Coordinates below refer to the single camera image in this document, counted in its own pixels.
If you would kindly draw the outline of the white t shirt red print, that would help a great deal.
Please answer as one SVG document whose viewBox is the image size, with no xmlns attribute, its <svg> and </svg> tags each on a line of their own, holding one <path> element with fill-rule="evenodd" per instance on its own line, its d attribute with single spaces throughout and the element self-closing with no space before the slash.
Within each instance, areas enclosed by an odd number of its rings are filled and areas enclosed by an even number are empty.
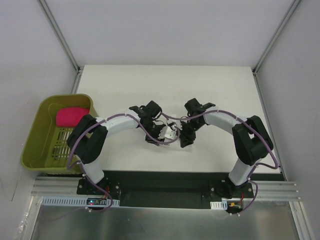
<svg viewBox="0 0 320 240">
<path fill-rule="evenodd" d="M 168 151 L 180 151 L 180 152 L 191 152 L 194 149 L 193 144 L 187 145 L 185 147 L 181 147 L 181 143 L 179 140 L 173 143 L 161 144 L 159 147 Z"/>
</svg>

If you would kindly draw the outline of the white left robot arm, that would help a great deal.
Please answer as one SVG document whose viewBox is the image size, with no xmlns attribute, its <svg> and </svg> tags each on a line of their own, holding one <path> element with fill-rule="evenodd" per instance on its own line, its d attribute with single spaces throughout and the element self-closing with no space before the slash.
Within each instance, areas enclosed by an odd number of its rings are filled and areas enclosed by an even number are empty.
<svg viewBox="0 0 320 240">
<path fill-rule="evenodd" d="M 165 124 L 156 124 L 162 113 L 161 107 L 153 100 L 147 105 L 131 106 L 125 113 L 119 113 L 107 119 L 93 117 L 90 114 L 83 116 L 69 135 L 66 143 L 70 148 L 67 167 L 73 156 L 76 156 L 83 173 L 90 179 L 88 188 L 99 195 L 105 191 L 106 183 L 104 172 L 98 161 L 105 140 L 120 132 L 141 128 L 145 131 L 145 140 L 153 144 L 163 144 L 161 137 Z"/>
</svg>

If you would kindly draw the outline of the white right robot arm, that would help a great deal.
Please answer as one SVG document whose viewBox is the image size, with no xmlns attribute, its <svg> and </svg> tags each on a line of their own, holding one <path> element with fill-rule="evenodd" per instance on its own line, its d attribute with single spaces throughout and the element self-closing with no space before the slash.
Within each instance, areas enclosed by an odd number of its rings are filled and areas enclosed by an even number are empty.
<svg viewBox="0 0 320 240">
<path fill-rule="evenodd" d="M 228 174 L 225 192 L 237 197 L 243 191 L 243 184 L 254 171 L 257 162 L 272 152 L 274 146 L 260 117 L 241 118 L 219 109 L 213 103 L 200 104 L 196 98 L 184 105 L 187 118 L 181 121 L 180 147 L 192 145 L 196 131 L 201 127 L 215 126 L 233 136 L 237 161 Z"/>
</svg>

